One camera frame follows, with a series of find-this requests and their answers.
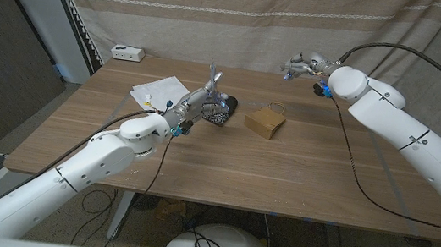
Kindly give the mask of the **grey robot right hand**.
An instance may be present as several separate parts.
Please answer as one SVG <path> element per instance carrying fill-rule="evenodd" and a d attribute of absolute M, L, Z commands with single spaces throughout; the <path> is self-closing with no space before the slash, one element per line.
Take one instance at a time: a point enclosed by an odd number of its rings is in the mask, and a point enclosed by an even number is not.
<path fill-rule="evenodd" d="M 339 67 L 338 63 L 314 51 L 297 53 L 280 65 L 281 71 L 285 72 L 285 80 L 292 80 L 303 74 L 327 78 Z"/>

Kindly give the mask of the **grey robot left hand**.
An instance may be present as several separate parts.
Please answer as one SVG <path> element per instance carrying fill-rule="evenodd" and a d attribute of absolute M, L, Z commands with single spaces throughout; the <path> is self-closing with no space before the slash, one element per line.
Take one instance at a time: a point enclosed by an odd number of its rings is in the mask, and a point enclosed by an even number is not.
<path fill-rule="evenodd" d="M 233 115 L 238 105 L 233 96 L 218 90 L 218 82 L 223 72 L 214 68 L 210 71 L 209 81 L 195 91 L 184 95 L 175 106 L 163 113 L 171 132 L 188 134 L 191 127 L 202 119 L 222 126 Z"/>

